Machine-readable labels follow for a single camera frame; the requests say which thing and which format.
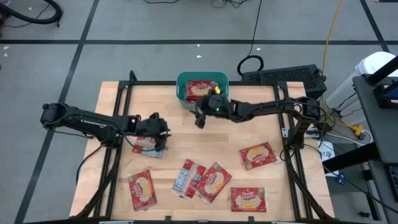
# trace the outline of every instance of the black keyboard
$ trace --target black keyboard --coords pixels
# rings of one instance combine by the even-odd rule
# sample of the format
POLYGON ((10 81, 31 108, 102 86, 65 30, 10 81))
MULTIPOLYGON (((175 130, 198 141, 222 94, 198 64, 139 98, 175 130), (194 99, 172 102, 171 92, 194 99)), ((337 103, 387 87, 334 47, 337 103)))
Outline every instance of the black keyboard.
POLYGON ((392 194, 396 202, 398 202, 398 165, 386 166, 386 172, 387 172, 387 178, 390 182, 392 194))

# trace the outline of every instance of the red and white package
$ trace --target red and white package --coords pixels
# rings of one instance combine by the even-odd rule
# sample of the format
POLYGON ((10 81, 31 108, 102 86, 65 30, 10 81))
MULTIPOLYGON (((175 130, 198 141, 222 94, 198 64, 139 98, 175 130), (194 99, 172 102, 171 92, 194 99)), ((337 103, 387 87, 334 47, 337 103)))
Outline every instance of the red and white package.
POLYGON ((211 84, 217 85, 214 81, 189 81, 187 83, 186 100, 197 100, 204 96, 211 89, 211 84))
POLYGON ((206 167, 187 159, 173 185, 173 192, 182 198, 192 198, 205 171, 206 167))
POLYGON ((135 144, 142 147, 155 148, 156 142, 152 137, 137 137, 135 144))
POLYGON ((197 185, 199 197, 206 203, 211 203, 231 177, 231 174, 215 162, 197 185))
POLYGON ((156 205, 155 190, 149 170, 129 176, 129 185, 134 211, 156 205))
POLYGON ((268 142, 239 151, 247 170, 276 161, 275 154, 268 142))
POLYGON ((231 188, 231 211, 232 212, 266 212, 266 192, 264 187, 231 188))

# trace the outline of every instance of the food packet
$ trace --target food packet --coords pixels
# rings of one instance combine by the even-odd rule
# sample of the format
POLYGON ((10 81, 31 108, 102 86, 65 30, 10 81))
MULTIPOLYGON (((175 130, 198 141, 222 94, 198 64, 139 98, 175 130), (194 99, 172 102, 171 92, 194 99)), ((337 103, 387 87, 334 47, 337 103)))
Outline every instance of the food packet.
POLYGON ((215 162, 199 181, 197 185, 198 196, 204 202, 211 203, 231 177, 231 174, 215 162))
POLYGON ((134 211, 147 210, 149 207, 157 204, 149 170, 130 175, 128 180, 134 211))
POLYGON ((181 198, 192 198, 195 194, 197 183, 205 171, 206 167, 187 159, 173 184, 172 192, 181 198))

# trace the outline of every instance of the wooden tabletop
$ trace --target wooden tabletop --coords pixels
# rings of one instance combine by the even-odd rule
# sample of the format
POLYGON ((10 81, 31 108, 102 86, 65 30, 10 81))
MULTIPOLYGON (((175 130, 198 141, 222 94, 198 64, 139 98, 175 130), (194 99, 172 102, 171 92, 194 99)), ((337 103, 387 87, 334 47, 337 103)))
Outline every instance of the wooden tabletop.
MULTIPOLYGON (((96 113, 112 115, 117 87, 118 82, 102 83, 96 113)), ((305 95, 302 83, 288 83, 288 87, 290 97, 305 95)), ((250 103, 275 100, 271 86, 230 86, 229 98, 250 103)), ((133 86, 129 114, 140 114, 145 119, 156 111, 172 130, 172 136, 167 141, 166 155, 163 159, 156 159, 135 154, 129 144, 123 144, 112 219, 164 220, 165 216, 170 215, 172 220, 246 221, 248 216, 254 216, 256 221, 294 221, 288 173, 285 163, 279 159, 282 138, 276 114, 239 124, 207 117, 205 128, 199 129, 195 126, 194 115, 183 109, 177 100, 175 86, 133 86), (278 160, 246 170, 239 150, 266 141, 270 142, 277 153, 278 160), (186 159, 197 161, 207 168, 217 161, 232 175, 232 179, 212 204, 204 203, 197 196, 190 200, 172 193, 172 186, 186 159), (135 212, 127 177, 146 169, 150 170, 158 203, 147 211, 135 212), (267 212, 231 212, 228 200, 231 187, 265 187, 267 212)), ((305 143, 317 148, 316 140, 306 139, 305 143)), ((85 156, 98 146, 97 140, 88 140, 85 156)), ((319 153, 309 147, 302 149, 301 153, 309 191, 323 209, 334 217, 319 153)), ((70 215, 76 215, 82 210, 97 190, 104 154, 105 149, 88 159, 81 168, 70 215)), ((298 188, 297 194, 301 216, 305 217, 302 195, 298 188)), ((108 192, 105 192, 101 214, 104 214, 107 198, 108 192)))

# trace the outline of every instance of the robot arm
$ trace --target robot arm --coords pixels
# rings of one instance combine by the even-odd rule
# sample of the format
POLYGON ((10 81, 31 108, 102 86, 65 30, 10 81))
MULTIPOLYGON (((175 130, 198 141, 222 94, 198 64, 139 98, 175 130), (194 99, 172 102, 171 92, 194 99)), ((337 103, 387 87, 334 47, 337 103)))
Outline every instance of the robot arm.
POLYGON ((156 141, 156 151, 165 149, 169 136, 167 122, 158 113, 141 121, 141 116, 106 116, 81 110, 61 103, 43 105, 40 122, 45 129, 68 127, 81 131, 84 135, 95 136, 106 147, 118 147, 120 136, 152 137, 156 141))
POLYGON ((230 119, 235 123, 249 121, 256 116, 287 113, 292 115, 297 124, 289 129, 287 143, 289 147, 303 148, 304 134, 311 124, 317 123, 320 118, 319 102, 307 98, 286 98, 280 101, 251 104, 236 100, 228 101, 225 96, 219 95, 214 90, 201 97, 191 111, 195 117, 195 124, 204 128, 206 116, 230 119))

